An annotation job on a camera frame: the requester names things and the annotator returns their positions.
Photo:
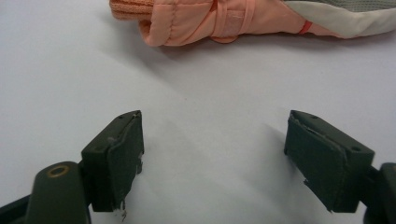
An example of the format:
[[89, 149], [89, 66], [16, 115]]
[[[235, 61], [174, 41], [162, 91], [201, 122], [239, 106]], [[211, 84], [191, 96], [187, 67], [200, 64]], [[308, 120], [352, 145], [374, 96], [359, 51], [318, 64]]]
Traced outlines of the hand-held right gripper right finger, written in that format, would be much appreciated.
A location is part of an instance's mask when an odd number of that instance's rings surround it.
[[292, 110], [284, 153], [327, 210], [357, 210], [360, 183], [372, 165], [373, 150], [317, 116]]

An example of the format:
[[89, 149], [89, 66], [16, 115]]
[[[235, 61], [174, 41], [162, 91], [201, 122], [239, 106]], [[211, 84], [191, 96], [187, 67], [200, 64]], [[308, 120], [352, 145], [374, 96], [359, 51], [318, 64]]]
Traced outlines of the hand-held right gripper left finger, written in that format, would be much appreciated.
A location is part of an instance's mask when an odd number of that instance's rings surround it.
[[142, 172], [142, 113], [114, 118], [81, 152], [82, 172], [95, 212], [121, 209], [134, 177]]

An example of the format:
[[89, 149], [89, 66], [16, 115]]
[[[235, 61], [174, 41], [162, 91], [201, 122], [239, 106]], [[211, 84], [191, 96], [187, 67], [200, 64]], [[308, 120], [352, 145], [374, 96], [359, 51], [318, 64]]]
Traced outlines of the pink winter glove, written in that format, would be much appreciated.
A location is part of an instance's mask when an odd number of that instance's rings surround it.
[[114, 18], [137, 21], [146, 44], [274, 33], [354, 38], [396, 30], [396, 0], [109, 0]]

